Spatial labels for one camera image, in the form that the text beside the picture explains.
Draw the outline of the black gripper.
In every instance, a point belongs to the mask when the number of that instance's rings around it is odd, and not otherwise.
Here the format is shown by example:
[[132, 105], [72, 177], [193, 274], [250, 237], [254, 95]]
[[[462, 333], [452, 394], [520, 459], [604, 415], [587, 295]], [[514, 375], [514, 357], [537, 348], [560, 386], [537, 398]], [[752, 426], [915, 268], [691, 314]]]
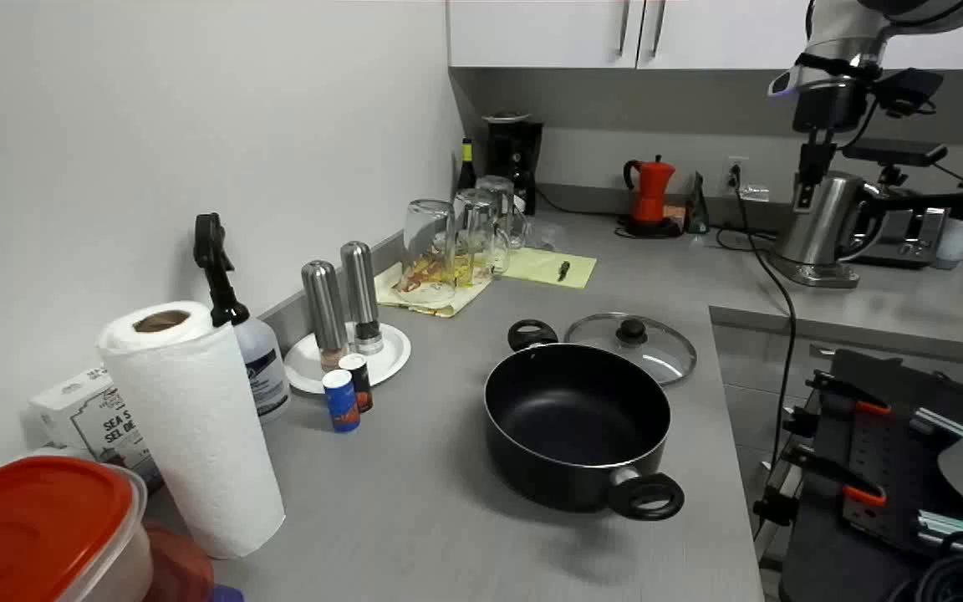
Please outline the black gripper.
[[875, 165], [937, 165], [947, 148], [923, 141], [868, 139], [871, 114], [918, 117], [934, 114], [934, 95], [944, 78], [934, 71], [892, 71], [868, 62], [832, 62], [798, 54], [797, 64], [769, 86], [773, 96], [793, 96], [793, 131], [805, 139], [802, 166], [827, 166], [835, 154]]

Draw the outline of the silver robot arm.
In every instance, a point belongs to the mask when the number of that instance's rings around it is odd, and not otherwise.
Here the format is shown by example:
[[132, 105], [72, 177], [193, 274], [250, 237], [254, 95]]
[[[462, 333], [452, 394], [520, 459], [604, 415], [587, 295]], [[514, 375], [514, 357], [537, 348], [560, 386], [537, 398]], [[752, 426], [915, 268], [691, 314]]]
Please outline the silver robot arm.
[[835, 154], [832, 139], [859, 129], [886, 43], [961, 29], [963, 0], [805, 0], [802, 26], [805, 47], [769, 95], [797, 101], [793, 131], [805, 139], [798, 166], [824, 170]]

